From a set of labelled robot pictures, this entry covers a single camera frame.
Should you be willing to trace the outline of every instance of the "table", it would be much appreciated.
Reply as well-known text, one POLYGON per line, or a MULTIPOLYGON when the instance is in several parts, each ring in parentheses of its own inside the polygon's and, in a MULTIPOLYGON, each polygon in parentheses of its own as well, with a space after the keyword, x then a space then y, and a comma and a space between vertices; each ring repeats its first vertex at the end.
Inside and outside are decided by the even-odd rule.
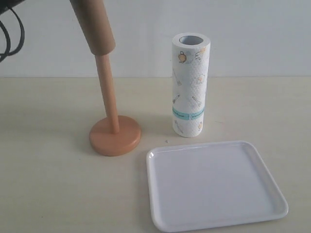
POLYGON ((142 139, 104 157, 88 141, 105 117, 97 78, 0 78, 0 232, 156 233, 146 154, 154 147, 246 140, 284 194, 280 220, 198 233, 306 233, 311 228, 311 77, 210 78, 203 132, 172 129, 169 78, 116 78, 120 115, 142 139))

